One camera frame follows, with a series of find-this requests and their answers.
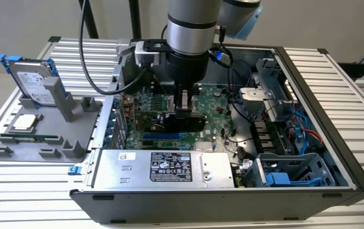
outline hard drive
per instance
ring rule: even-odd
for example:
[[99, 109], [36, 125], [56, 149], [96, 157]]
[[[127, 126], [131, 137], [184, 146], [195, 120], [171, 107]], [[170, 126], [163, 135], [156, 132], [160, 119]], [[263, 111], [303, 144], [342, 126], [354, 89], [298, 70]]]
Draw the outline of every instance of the hard drive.
[[50, 92], [44, 88], [42, 82], [46, 77], [59, 77], [53, 60], [24, 59], [21, 56], [0, 55], [0, 62], [12, 75], [25, 98], [30, 98], [38, 106], [55, 106]]

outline power cable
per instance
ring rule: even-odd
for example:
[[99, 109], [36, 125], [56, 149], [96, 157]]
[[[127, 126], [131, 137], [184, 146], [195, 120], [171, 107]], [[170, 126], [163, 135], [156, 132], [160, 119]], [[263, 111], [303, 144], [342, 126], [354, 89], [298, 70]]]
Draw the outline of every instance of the power cable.
[[167, 24], [166, 24], [164, 27], [163, 27], [160, 39], [163, 39], [163, 37], [164, 37], [164, 31], [166, 31], [166, 29], [167, 29]]
[[81, 64], [81, 68], [84, 70], [84, 75], [87, 78], [87, 81], [89, 82], [91, 87], [93, 88], [93, 90], [103, 94], [103, 95], [115, 95], [115, 94], [120, 94], [121, 92], [124, 92], [144, 76], [147, 70], [148, 70], [148, 66], [144, 65], [141, 67], [141, 72], [139, 73], [137, 77], [129, 82], [128, 85], [125, 85], [121, 89], [115, 90], [115, 91], [103, 91], [93, 83], [89, 73], [88, 73], [88, 69], [87, 69], [87, 65], [85, 65], [85, 60], [84, 60], [84, 51], [83, 51], [83, 31], [84, 31], [84, 12], [85, 12], [85, 4], [87, 4], [87, 0], [84, 0], [83, 5], [81, 5], [81, 11], [80, 11], [80, 29], [79, 29], [79, 51], [80, 51], [80, 64]]

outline sticker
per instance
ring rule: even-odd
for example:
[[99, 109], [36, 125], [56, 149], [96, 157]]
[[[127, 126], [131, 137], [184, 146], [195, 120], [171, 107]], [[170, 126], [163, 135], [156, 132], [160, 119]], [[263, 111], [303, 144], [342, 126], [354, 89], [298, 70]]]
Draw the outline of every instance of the sticker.
[[52, 93], [44, 88], [44, 77], [38, 73], [17, 72], [21, 84], [32, 100], [40, 104], [53, 105]]
[[152, 182], [191, 182], [190, 153], [151, 153], [150, 180]]
[[123, 153], [119, 153], [117, 160], [119, 161], [136, 160], [136, 152], [123, 152]]

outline hard drive label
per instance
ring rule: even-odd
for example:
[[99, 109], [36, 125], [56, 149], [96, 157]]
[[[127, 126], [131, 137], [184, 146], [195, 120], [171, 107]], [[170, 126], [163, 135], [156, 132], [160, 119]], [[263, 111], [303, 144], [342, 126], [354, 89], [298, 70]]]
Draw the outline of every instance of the hard drive label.
[[40, 104], [55, 104], [50, 92], [44, 88], [44, 77], [37, 73], [17, 72], [22, 86], [29, 93], [32, 100]]

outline capacitor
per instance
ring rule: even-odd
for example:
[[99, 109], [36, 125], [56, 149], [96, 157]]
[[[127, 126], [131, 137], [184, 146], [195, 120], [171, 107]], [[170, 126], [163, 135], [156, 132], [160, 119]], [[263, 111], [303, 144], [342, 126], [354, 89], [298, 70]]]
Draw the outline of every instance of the capacitor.
[[113, 112], [111, 112], [109, 119], [115, 119], [115, 118], [116, 118], [116, 114]]
[[115, 122], [112, 120], [108, 120], [108, 127], [112, 127], [115, 125]]
[[112, 135], [112, 133], [113, 133], [113, 130], [112, 130], [112, 129], [107, 129], [107, 130], [105, 130], [105, 136]]
[[220, 92], [218, 92], [218, 91], [212, 92], [212, 96], [214, 96], [215, 98], [218, 98], [218, 97], [220, 96]]

